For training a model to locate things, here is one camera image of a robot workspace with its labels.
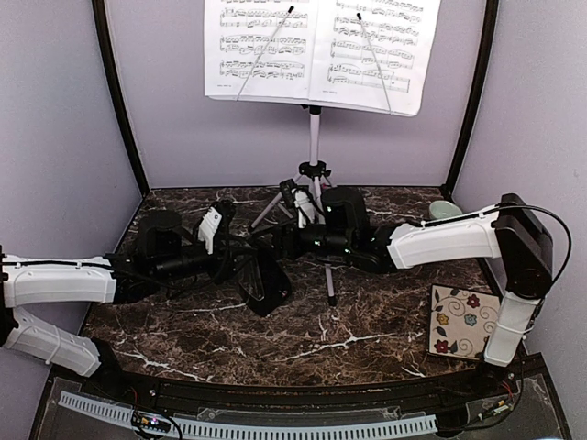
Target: open book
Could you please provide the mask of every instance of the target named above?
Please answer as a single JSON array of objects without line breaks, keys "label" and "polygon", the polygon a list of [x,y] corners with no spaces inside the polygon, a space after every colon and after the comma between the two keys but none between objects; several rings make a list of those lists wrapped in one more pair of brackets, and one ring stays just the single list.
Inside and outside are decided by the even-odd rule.
[{"label": "open book", "polygon": [[205,95],[415,116],[439,7],[440,0],[205,0]]}]

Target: blue flower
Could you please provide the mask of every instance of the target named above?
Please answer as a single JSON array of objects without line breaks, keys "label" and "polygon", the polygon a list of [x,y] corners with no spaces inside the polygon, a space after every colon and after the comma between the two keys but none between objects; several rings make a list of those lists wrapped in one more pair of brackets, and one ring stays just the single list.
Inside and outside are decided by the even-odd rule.
[{"label": "blue flower", "polygon": [[465,324],[471,327],[475,326],[477,324],[477,315],[472,313],[465,314]]}]

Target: gray wall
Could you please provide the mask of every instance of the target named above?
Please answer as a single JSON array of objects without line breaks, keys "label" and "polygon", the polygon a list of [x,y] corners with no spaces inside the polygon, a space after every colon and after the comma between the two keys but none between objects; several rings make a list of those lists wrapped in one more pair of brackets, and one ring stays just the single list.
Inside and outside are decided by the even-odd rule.
[{"label": "gray wall", "polygon": [[[571,264],[528,340],[547,360],[575,438],[587,438],[587,3],[502,2],[489,78],[456,200],[519,193],[561,215]],[[560,264],[564,234],[552,222]]]},{"label": "gray wall", "polygon": [[[35,258],[113,250],[139,193],[89,1],[0,2],[0,243]],[[31,307],[77,331],[86,305]],[[28,438],[48,368],[0,349],[0,438]]]},{"label": "gray wall", "polygon": [[[309,116],[299,107],[204,97],[202,0],[107,3],[152,187],[276,184],[307,160]],[[419,116],[325,110],[321,157],[336,182],[444,183],[471,88],[484,5],[442,2]]]}]

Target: orange flower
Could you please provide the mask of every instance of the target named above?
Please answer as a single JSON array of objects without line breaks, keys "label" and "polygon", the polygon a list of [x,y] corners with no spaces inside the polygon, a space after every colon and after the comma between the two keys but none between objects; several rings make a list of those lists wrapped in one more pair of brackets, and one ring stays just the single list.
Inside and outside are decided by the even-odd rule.
[{"label": "orange flower", "polygon": [[447,325],[449,323],[449,317],[443,313],[437,315],[437,321],[440,325]]}]

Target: black pole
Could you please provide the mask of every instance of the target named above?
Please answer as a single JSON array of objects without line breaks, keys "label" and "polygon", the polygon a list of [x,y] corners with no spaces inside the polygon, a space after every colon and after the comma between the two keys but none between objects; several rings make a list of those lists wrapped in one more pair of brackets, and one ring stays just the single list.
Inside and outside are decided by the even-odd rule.
[{"label": "black pole", "polygon": [[448,199],[452,198],[452,194],[455,191],[460,170],[462,169],[465,156],[467,155],[467,148],[471,143],[471,135],[475,127],[477,113],[479,112],[483,86],[485,85],[489,59],[492,53],[493,35],[495,34],[498,10],[499,0],[487,0],[481,43],[479,45],[475,74],[473,75],[471,94],[469,95],[469,102],[467,103],[467,111],[465,112],[465,117],[462,122],[455,154],[452,158],[452,163],[450,164],[449,176],[447,177],[445,184],[440,187],[443,195]]},{"label": "black pole", "polygon": [[130,166],[135,174],[135,180],[137,181],[140,193],[145,197],[149,194],[150,187],[142,163],[140,162],[137,143],[135,142],[132,129],[130,128],[127,107],[125,106],[125,100],[122,97],[122,87],[118,80],[118,72],[116,70],[110,31],[108,30],[108,18],[106,15],[104,0],[92,0],[92,6],[94,8],[95,30],[98,36],[98,42],[100,43],[102,62],[104,64],[106,80],[108,81],[108,88],[110,89],[112,105],[116,113],[116,119],[118,120],[122,139],[125,143],[128,160],[130,161]]}]

